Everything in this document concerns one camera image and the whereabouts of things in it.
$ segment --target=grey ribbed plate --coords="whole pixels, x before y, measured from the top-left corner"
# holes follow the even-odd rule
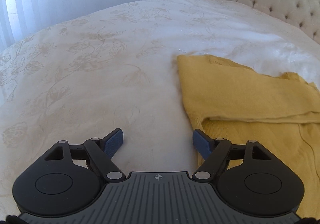
[[[208,183],[186,172],[133,172],[129,179],[106,185],[88,208],[70,216],[41,218],[24,213],[30,224],[293,224],[290,213],[277,218],[246,216],[225,205]]]

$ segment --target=floral pattern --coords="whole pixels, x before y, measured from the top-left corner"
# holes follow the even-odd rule
[[[59,140],[125,133],[129,171],[196,167],[176,56],[212,54],[320,86],[319,45],[245,5],[211,0],[122,4],[41,30],[0,53],[0,219],[18,214],[15,178]]]

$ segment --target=fabric fold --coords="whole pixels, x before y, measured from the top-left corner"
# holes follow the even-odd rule
[[[296,73],[256,73],[231,60],[177,57],[192,127],[235,144],[256,139],[303,181],[301,217],[320,217],[320,93]],[[203,159],[199,155],[198,164]]]

